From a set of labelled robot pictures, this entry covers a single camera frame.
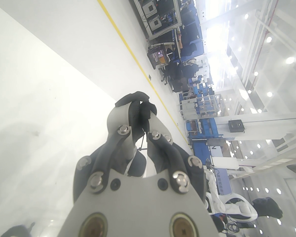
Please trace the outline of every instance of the small electrical box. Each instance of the small electrical box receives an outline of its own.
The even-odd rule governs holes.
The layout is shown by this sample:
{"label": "small electrical box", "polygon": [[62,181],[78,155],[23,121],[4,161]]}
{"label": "small electrical box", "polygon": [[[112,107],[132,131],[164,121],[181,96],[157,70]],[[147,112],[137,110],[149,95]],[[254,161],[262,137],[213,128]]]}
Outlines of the small electrical box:
{"label": "small electrical box", "polygon": [[157,15],[156,17],[150,17],[150,18],[151,19],[148,19],[148,23],[152,31],[162,26],[159,15]]}
{"label": "small electrical box", "polygon": [[145,0],[142,8],[147,18],[157,13],[155,0]]}
{"label": "small electrical box", "polygon": [[245,127],[240,119],[238,120],[229,120],[228,126],[230,132],[243,132],[245,131]]}

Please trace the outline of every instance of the silver rivet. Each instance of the silver rivet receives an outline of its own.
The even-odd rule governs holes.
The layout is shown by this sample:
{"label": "silver rivet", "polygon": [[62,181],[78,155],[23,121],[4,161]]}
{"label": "silver rivet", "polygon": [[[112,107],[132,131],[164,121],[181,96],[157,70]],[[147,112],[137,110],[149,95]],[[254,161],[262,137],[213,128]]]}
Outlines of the silver rivet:
{"label": "silver rivet", "polygon": [[202,168],[203,166],[202,161],[196,156],[190,156],[187,162],[191,167],[196,166],[196,167]]}
{"label": "silver rivet", "polygon": [[168,135],[165,135],[165,139],[167,139],[169,143],[171,142],[171,138]]}
{"label": "silver rivet", "polygon": [[160,138],[161,134],[158,131],[151,132],[152,139],[157,140]]}
{"label": "silver rivet", "polygon": [[77,170],[81,171],[83,167],[91,164],[91,157],[85,156],[81,157],[77,162]]}
{"label": "silver rivet", "polygon": [[118,130],[118,133],[120,134],[120,135],[125,135],[125,134],[127,134],[129,132],[129,127],[127,126],[127,125],[122,125],[121,127],[120,127],[120,129]]}
{"label": "silver rivet", "polygon": [[102,185],[102,176],[104,175],[103,172],[98,171],[95,172],[90,179],[90,186],[93,189],[93,192],[98,192],[103,188]]}
{"label": "silver rivet", "polygon": [[176,179],[176,183],[179,186],[179,191],[181,193],[187,193],[190,188],[190,179],[186,173],[182,171],[175,171],[173,173],[173,178]]}

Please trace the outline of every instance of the circular brass plate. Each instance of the circular brass plate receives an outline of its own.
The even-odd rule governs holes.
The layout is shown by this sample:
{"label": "circular brass plate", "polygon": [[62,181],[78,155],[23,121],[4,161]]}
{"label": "circular brass plate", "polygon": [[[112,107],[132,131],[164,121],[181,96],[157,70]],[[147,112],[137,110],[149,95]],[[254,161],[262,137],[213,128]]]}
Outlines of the circular brass plate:
{"label": "circular brass plate", "polygon": [[170,222],[171,237],[197,237],[192,220],[185,214],[175,214]]}
{"label": "circular brass plate", "polygon": [[79,237],[106,237],[108,223],[101,213],[91,214],[81,225]]}

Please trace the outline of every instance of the screw head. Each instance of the screw head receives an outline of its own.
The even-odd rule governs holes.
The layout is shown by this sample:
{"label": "screw head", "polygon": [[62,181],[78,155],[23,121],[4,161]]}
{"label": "screw head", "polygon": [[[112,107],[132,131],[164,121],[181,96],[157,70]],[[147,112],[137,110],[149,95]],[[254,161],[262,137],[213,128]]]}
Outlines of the screw head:
{"label": "screw head", "polygon": [[158,187],[159,187],[160,190],[162,190],[162,191],[166,191],[167,188],[168,188],[167,180],[164,179],[164,178],[160,178],[160,179],[158,180]]}
{"label": "screw head", "polygon": [[118,133],[120,134],[120,135],[125,135],[125,134],[128,134],[129,133],[129,127],[127,126],[127,125],[122,125],[121,127],[120,127],[120,129],[118,130]]}
{"label": "screw head", "polygon": [[160,138],[161,134],[158,131],[151,132],[152,139],[157,140]]}
{"label": "screw head", "polygon": [[192,166],[196,166],[199,168],[203,167],[202,161],[196,157],[196,156],[190,156],[187,160],[188,164],[192,167]]}
{"label": "screw head", "polygon": [[168,135],[165,135],[165,139],[167,139],[167,141],[168,141],[169,143],[171,143],[171,141],[172,141],[172,139],[171,139]]}
{"label": "screw head", "polygon": [[77,170],[81,171],[84,167],[91,164],[91,157],[85,156],[81,157],[79,161],[77,162]]}
{"label": "screw head", "polygon": [[187,174],[182,171],[175,171],[172,176],[176,179],[176,183],[179,186],[179,191],[181,193],[187,193],[190,187],[190,179]]}
{"label": "screw head", "polygon": [[100,175],[95,175],[90,181],[92,188],[97,188],[102,183],[102,177]]}
{"label": "screw head", "polygon": [[112,191],[116,191],[120,188],[121,186],[121,181],[118,178],[115,178],[111,182],[111,189]]}

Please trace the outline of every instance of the yellow floor line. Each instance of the yellow floor line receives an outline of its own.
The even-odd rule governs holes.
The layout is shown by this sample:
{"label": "yellow floor line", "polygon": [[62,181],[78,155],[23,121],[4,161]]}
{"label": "yellow floor line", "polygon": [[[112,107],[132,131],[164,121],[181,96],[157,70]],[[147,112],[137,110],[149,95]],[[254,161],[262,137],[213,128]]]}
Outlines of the yellow floor line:
{"label": "yellow floor line", "polygon": [[152,89],[154,90],[154,92],[156,93],[157,97],[160,99],[162,105],[164,106],[165,110],[167,111],[167,113],[169,114],[170,118],[172,119],[174,125],[177,127],[177,129],[179,130],[179,132],[181,133],[182,137],[184,138],[185,142],[188,144],[185,135],[181,132],[181,130],[179,129],[178,125],[176,124],[176,122],[174,121],[173,117],[171,116],[170,112],[168,111],[167,107],[165,106],[163,100],[161,99],[161,97],[159,96],[159,94],[157,93],[157,90],[155,89],[155,87],[153,86],[153,84],[151,83],[150,79],[148,78],[147,74],[144,72],[144,69],[142,68],[142,66],[140,65],[139,61],[137,60],[135,54],[133,53],[133,51],[131,50],[131,48],[129,47],[128,43],[126,42],[125,38],[123,37],[121,31],[119,30],[119,28],[117,27],[117,25],[115,24],[115,22],[113,21],[111,15],[109,14],[108,10],[105,8],[104,4],[102,3],[101,0],[97,0],[97,2],[99,3],[99,5],[101,6],[102,10],[104,11],[104,13],[106,14],[107,18],[110,20],[111,24],[113,25],[114,29],[116,30],[116,32],[118,33],[118,35],[120,36],[121,40],[123,41],[123,43],[125,44],[126,48],[128,49],[129,53],[131,54],[131,56],[133,57],[133,59],[135,60],[137,66],[140,68],[141,72],[143,73],[143,75],[145,76],[146,80],[148,81],[148,83],[150,84],[150,86],[152,87]]}

